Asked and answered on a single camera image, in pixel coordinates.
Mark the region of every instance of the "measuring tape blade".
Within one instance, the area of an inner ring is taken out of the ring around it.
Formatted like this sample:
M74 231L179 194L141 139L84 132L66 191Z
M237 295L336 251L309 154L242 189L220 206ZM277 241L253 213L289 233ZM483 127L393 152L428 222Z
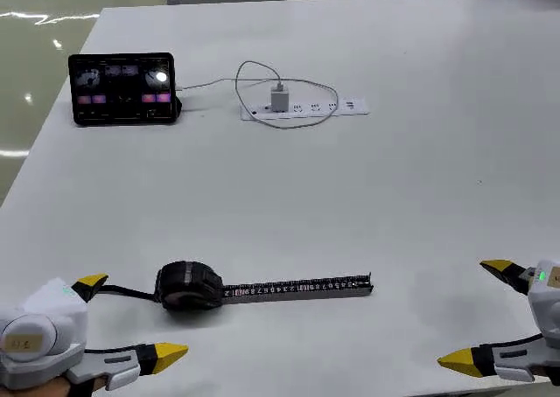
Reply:
M367 296L373 290L371 274L300 281L224 285L222 303L267 303L304 299Z

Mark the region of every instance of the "tape measure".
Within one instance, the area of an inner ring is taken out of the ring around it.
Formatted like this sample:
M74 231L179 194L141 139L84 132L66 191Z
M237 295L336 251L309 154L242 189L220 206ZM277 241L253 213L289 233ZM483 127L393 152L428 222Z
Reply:
M115 285L100 292L133 296L161 303L167 310L210 310L223 304L262 303L370 295L368 275L303 279L297 281L224 285L212 268L198 261L175 261L157 273L154 294Z

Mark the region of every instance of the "black cable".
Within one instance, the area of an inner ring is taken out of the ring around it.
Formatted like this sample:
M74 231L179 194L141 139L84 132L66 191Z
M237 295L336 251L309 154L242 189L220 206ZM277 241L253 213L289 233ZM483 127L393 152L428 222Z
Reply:
M148 294L146 292L140 292L139 290L133 290L133 289L124 288L122 286L116 286L116 285L103 285L101 286L99 293L130 296L132 298L139 298L139 299L145 299L147 301L152 301L153 303L156 303L158 301L153 294Z
M84 353L103 354L103 353L120 353L134 351L136 346L116 347L113 349L86 349Z

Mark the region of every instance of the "label sticker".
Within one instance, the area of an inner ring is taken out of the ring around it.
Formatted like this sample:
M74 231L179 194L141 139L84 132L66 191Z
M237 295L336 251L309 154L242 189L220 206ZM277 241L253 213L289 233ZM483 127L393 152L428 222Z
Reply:
M547 283L551 288L560 289L560 268L554 267L550 271L549 282Z
M9 334L4 339L3 350L12 353L39 352L42 345L42 334Z

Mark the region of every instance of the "human hand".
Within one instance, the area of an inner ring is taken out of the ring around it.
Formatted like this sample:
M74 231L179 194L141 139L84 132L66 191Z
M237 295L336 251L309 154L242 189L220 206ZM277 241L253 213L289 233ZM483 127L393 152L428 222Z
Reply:
M97 378L94 382L94 391L105 387L105 379ZM57 377L39 387L27 390L6 390L0 389L0 397L67 397L70 393L71 384L66 378Z

